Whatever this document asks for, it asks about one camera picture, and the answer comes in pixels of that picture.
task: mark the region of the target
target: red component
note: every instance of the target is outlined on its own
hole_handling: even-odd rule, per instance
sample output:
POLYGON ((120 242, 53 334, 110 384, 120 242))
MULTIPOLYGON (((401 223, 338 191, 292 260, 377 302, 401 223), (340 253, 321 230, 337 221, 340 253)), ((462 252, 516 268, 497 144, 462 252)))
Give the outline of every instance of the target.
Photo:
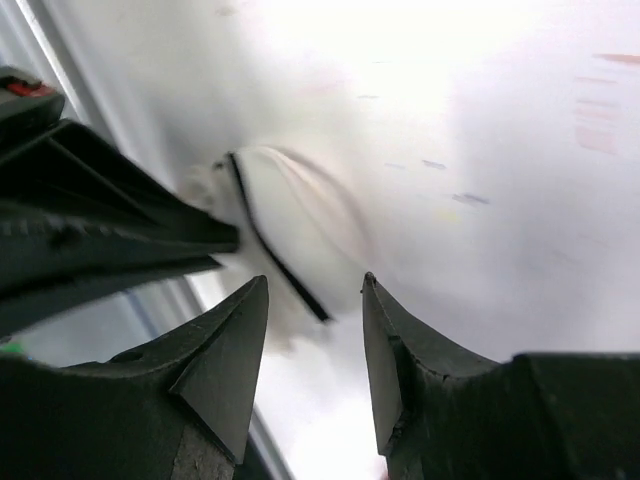
POLYGON ((44 97, 55 92, 53 88, 48 87, 45 84, 40 84, 33 88, 22 83, 10 83, 6 88, 11 93, 18 95, 19 97, 44 97))

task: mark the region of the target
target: screw hole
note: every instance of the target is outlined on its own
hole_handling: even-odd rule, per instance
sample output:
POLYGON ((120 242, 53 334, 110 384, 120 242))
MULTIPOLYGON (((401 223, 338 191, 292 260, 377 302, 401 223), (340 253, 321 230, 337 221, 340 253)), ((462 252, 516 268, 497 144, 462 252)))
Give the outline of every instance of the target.
POLYGON ((142 358, 142 352, 136 352, 135 350, 130 350, 128 352, 122 352, 109 360, 109 363, 127 363, 127 362, 135 362, 136 360, 140 360, 142 358))

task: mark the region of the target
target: black stripe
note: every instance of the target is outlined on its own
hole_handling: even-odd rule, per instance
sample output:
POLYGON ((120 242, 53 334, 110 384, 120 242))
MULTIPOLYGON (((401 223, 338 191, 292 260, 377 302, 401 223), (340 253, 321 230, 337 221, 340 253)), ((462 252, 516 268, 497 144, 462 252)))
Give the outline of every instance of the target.
POLYGON ((278 256, 273 252, 269 244, 265 241, 265 239, 260 234, 260 230, 258 229, 258 225, 256 224, 253 211, 251 210, 251 205, 249 203, 249 198, 247 196, 247 189, 242 181, 242 173, 240 172, 240 165, 235 158, 235 154, 233 152, 229 152, 227 154, 229 158, 229 163, 231 165, 231 169, 233 175, 238 183, 238 188, 240 190, 240 196, 242 197, 242 204, 244 206, 245 212, 247 214, 247 218, 249 219, 249 224, 251 225, 251 230, 258 238, 258 242, 262 246, 262 248, 267 252, 269 258, 273 260, 273 263, 280 269, 282 274, 285 276, 287 281, 291 284, 294 290, 300 295, 300 298, 307 304, 309 309, 313 312, 313 314, 318 317, 318 320, 321 322, 326 322, 330 320, 329 314, 327 311, 320 305, 320 302, 316 300, 313 294, 296 278, 296 276, 289 271, 289 269, 284 265, 284 263, 278 258, 278 256))

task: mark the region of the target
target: black plastic part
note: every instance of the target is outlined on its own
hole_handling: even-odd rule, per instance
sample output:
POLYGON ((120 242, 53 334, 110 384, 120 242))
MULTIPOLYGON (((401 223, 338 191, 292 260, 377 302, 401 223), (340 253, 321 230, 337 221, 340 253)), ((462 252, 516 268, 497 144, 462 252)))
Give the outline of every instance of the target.
POLYGON ((0 67, 0 147, 57 122, 65 103, 64 96, 53 89, 43 96, 18 96, 6 89, 12 83, 34 88, 42 85, 40 80, 17 68, 0 67))
POLYGON ((85 301, 215 268, 238 231, 181 202, 90 129, 0 151, 0 335, 85 301))
POLYGON ((0 477, 231 479, 247 441, 268 303, 257 277, 105 364, 54 369, 0 355, 0 477))
POLYGON ((273 480, 251 437, 247 442, 244 462, 236 467, 233 480, 273 480))
POLYGON ((363 288, 378 450, 391 480, 640 478, 640 357, 524 354, 500 365, 363 288))

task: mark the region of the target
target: white surface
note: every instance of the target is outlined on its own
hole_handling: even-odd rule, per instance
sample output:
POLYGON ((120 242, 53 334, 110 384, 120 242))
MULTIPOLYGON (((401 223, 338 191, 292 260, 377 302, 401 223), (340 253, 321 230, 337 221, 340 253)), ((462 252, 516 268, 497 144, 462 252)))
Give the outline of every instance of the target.
MULTIPOLYGON (((636 1, 47 3, 170 187, 229 149, 292 149, 355 197, 366 267, 466 347, 640 345, 640 66, 598 57, 640 55, 636 1)), ((264 359, 258 404, 298 478, 375 478, 357 314, 326 334, 264 359)))

